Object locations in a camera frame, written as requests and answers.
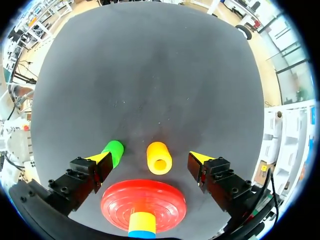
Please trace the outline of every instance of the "white shelving unit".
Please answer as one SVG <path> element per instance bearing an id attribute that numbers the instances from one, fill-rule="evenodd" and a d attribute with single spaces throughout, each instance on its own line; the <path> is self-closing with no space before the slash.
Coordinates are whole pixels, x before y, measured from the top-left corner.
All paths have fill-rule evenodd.
<path id="1" fill-rule="evenodd" d="M 315 116 L 312 114 L 312 109 L 316 109 L 317 106 L 315 100 L 307 100 L 265 108 L 261 153 L 252 182 L 255 183 L 254 178 L 260 161 L 264 161 L 261 158 L 261 156 L 265 156 L 264 142 L 270 141 L 270 136 L 278 139 L 278 145 L 274 144 L 272 147 L 276 152 L 273 171 L 275 191 L 283 201 L 279 207 L 280 218 L 299 195 L 304 184 L 304 179 L 301 181 L 299 179 L 310 156 L 310 140 L 317 140 L 315 139 Z M 278 112 L 281 112 L 281 118 L 277 117 Z M 271 183 L 267 188 L 273 192 Z M 274 218 L 265 219 L 265 228 L 257 238 L 262 238 L 271 229 L 273 223 Z"/>

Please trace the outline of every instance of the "black table surface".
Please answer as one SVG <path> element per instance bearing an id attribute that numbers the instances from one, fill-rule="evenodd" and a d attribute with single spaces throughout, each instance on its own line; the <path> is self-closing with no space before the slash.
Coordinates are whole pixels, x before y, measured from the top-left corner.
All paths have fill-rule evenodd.
<path id="1" fill-rule="evenodd" d="M 187 169 L 188 153 L 223 156 L 251 179 L 263 122 L 260 76 L 242 33 L 186 6 L 128 2 L 89 10 L 62 28 L 38 76 L 31 137 L 44 186 L 75 157 L 99 154 L 110 140 L 126 147 L 100 191 L 71 219 L 126 236 L 101 213 L 105 189 L 129 179 L 158 180 L 184 194 L 187 215 L 157 237 L 205 240 L 230 217 L 202 194 Z M 147 167 L 154 141 L 164 142 L 173 158 L 165 175 Z"/>

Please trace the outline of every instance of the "black cable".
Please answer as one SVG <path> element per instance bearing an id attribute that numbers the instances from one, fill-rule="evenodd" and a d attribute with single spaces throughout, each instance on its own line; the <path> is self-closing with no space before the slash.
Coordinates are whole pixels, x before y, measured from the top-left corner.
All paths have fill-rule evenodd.
<path id="1" fill-rule="evenodd" d="M 23 171 L 22 169 L 25 168 L 24 166 L 15 165 L 11 160 L 9 160 L 9 158 L 7 157 L 7 154 L 6 154 L 6 153 L 4 153 L 3 156 L 4 156 L 4 158 L 7 160 L 7 162 L 8 162 L 9 164 L 11 164 L 12 166 L 16 167 L 19 171 L 22 172 L 22 171 Z"/>
<path id="2" fill-rule="evenodd" d="M 259 223 L 270 213 L 271 209 L 275 206 L 275 202 L 271 199 L 264 208 L 259 211 L 254 218 L 248 221 L 241 228 L 237 229 L 232 233 L 223 233 L 220 236 L 213 238 L 214 240 L 243 240 L 246 239 L 245 236 L 248 235 L 252 230 L 255 229 Z"/>
<path id="3" fill-rule="evenodd" d="M 248 218 L 255 211 L 255 209 L 257 208 L 257 205 L 259 204 L 262 197 L 264 196 L 265 191 L 266 191 L 266 189 L 269 185 L 269 182 L 270 182 L 270 177 L 271 177 L 271 168 L 269 168 L 266 173 L 266 178 L 265 178 L 265 181 L 264 181 L 262 188 L 260 189 L 259 192 L 256 193 L 257 197 L 256 197 L 252 207 L 246 212 L 246 214 L 241 219 L 239 219 L 238 221 L 235 221 L 231 227 L 227 226 L 228 228 L 226 228 L 226 230 L 225 230 L 226 233 L 234 232 L 237 228 L 239 228 L 241 225 L 243 225 L 248 220 Z"/>
<path id="4" fill-rule="evenodd" d="M 11 118 L 11 116 L 12 116 L 12 114 L 14 113 L 15 109 L 16 109 L 16 104 L 15 104 L 15 103 L 13 103 L 13 109 L 12 109 L 12 111 L 11 111 L 11 113 L 10 113 L 9 117 L 7 118 L 7 121 Z"/>
<path id="5" fill-rule="evenodd" d="M 274 180 L 274 174 L 271 173 L 271 185 L 272 185 L 272 191 L 273 191 L 273 199 L 274 199 L 274 206 L 275 206 L 275 221 L 273 227 L 277 224 L 278 218 L 279 218 L 279 206 L 278 206 L 278 200 L 277 200 L 277 194 L 276 194 L 276 188 L 275 188 L 275 180 Z"/>
<path id="6" fill-rule="evenodd" d="M 250 239 L 252 236 L 257 236 L 262 230 L 265 228 L 265 223 L 260 222 L 254 229 L 252 229 L 247 235 L 245 235 L 245 239 Z"/>
<path id="7" fill-rule="evenodd" d="M 29 73 L 31 73 L 31 74 L 34 75 L 36 78 L 38 78 L 37 75 L 35 75 L 32 71 L 30 71 L 30 70 L 29 70 L 25 65 L 23 65 L 22 63 L 18 63 L 18 65 L 23 66 L 24 68 L 26 68 L 26 70 L 27 70 Z"/>
<path id="8" fill-rule="evenodd" d="M 256 198 L 254 204 L 252 205 L 251 209 L 247 212 L 247 216 L 246 219 L 244 221 L 246 221 L 248 219 L 248 217 L 254 212 L 254 210 L 257 208 L 260 200 L 262 199 L 262 197 L 264 196 L 264 193 L 269 185 L 270 182 L 270 178 L 271 178 L 271 168 L 268 169 L 268 172 L 266 173 L 266 178 L 263 184 L 263 187 L 261 188 L 260 192 L 258 193 L 258 197 Z"/>

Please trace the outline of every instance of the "screw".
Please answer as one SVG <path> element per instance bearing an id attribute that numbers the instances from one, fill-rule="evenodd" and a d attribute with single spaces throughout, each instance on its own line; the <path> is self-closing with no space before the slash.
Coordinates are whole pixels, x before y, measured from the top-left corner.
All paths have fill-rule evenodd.
<path id="1" fill-rule="evenodd" d="M 69 190 L 68 190 L 68 188 L 67 188 L 66 186 L 63 186 L 63 187 L 60 189 L 60 191 L 61 191 L 62 193 L 64 193 L 64 194 L 68 194 L 68 193 L 69 193 Z"/>
<path id="2" fill-rule="evenodd" d="M 231 189 L 233 194 L 237 194 L 239 192 L 238 188 L 234 187 Z"/>
<path id="3" fill-rule="evenodd" d="M 78 176 L 78 178 L 81 179 L 81 180 L 85 179 L 85 175 L 84 175 L 82 172 L 79 172 L 79 173 L 77 174 L 77 176 Z"/>
<path id="4" fill-rule="evenodd" d="M 55 185 L 55 180 L 50 179 L 50 180 L 48 181 L 48 183 L 49 183 L 49 186 L 50 186 L 50 187 L 53 187 L 53 186 Z"/>
<path id="5" fill-rule="evenodd" d="M 214 175 L 214 178 L 218 180 L 218 179 L 222 178 L 222 174 L 217 173 L 216 175 Z"/>

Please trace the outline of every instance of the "red plastic base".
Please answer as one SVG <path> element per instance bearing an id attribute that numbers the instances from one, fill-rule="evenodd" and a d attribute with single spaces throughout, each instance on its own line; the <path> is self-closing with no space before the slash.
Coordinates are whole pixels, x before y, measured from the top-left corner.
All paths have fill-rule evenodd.
<path id="1" fill-rule="evenodd" d="M 118 182 L 103 194 L 101 211 L 114 226 L 128 231 L 133 212 L 155 214 L 156 232 L 176 227 L 185 217 L 184 195 L 173 186 L 159 181 L 135 179 Z"/>

